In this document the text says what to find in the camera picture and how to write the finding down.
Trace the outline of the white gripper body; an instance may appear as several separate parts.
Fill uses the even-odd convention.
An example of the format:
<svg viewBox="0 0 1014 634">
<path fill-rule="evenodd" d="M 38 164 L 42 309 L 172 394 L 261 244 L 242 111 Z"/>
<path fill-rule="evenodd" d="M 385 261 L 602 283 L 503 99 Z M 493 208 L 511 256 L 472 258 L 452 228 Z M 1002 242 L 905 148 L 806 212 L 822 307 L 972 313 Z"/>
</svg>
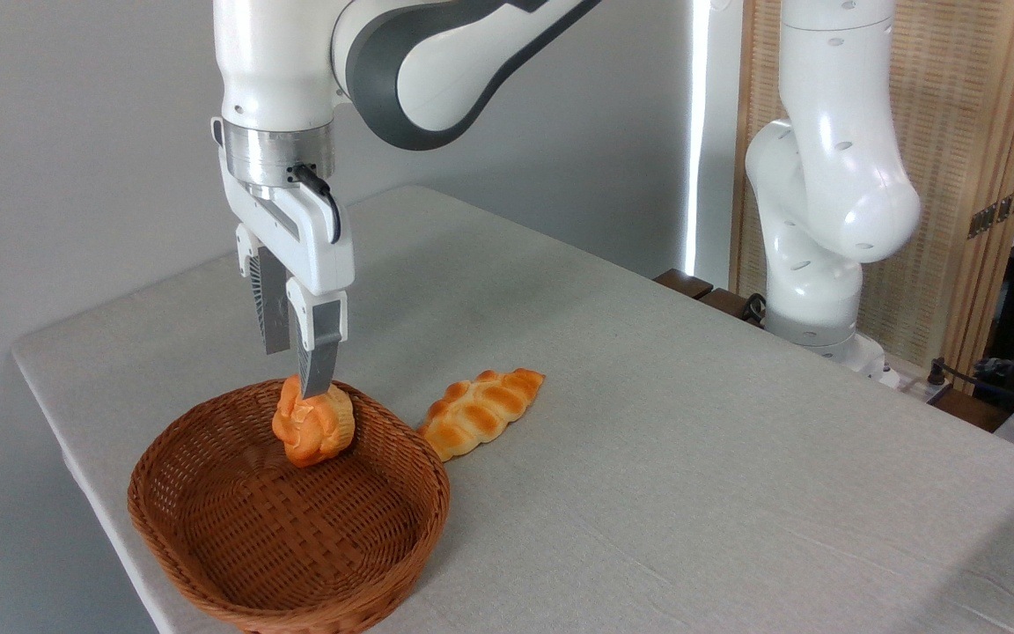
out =
<svg viewBox="0 0 1014 634">
<path fill-rule="evenodd" d="M 239 224 L 271 250 L 290 276 L 313 294 L 342 291 L 353 284 L 349 213 L 312 166 L 305 168 L 305 183 L 299 183 L 292 168 L 286 169 L 285 188 L 274 186 L 270 198 L 260 198 L 230 173 L 223 148 L 218 149 L 218 161 L 226 201 Z"/>
</svg>

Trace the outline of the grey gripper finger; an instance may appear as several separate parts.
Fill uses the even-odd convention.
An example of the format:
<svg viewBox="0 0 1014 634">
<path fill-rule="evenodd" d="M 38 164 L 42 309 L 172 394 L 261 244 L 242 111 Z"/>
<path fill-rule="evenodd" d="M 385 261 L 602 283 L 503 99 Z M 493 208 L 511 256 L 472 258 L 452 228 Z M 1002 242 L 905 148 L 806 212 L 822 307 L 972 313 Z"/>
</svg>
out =
<svg viewBox="0 0 1014 634">
<path fill-rule="evenodd" d="M 265 353 L 271 356 L 288 350 L 292 341 L 286 292 L 287 269 L 242 224 L 236 228 L 236 248 L 240 274 L 248 280 L 254 294 Z"/>
<path fill-rule="evenodd" d="M 309 400 L 324 394 L 333 381 L 339 345 L 349 333 L 347 294 L 313 294 L 295 277 L 287 281 L 286 291 L 298 331 L 299 397 Z"/>
</svg>

